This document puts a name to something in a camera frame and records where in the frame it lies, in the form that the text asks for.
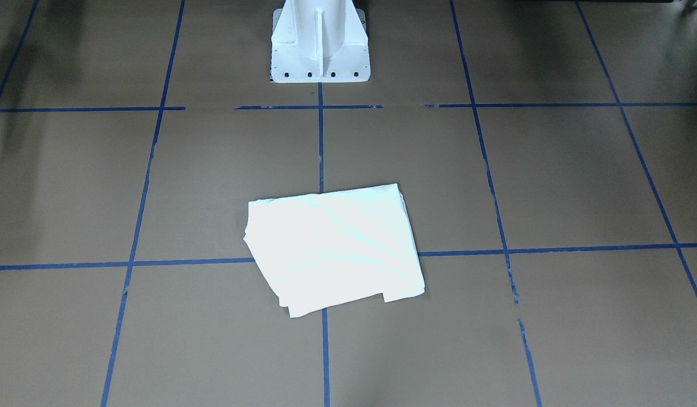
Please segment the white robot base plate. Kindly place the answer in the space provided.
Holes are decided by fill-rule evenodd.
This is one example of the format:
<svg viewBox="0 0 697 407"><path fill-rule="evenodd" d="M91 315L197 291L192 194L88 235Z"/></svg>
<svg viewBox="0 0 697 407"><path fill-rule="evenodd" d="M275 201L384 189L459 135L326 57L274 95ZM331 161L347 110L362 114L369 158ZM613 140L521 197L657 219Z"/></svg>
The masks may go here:
<svg viewBox="0 0 697 407"><path fill-rule="evenodd" d="M362 83L371 62L366 8L357 1L286 1L272 13L269 79Z"/></svg>

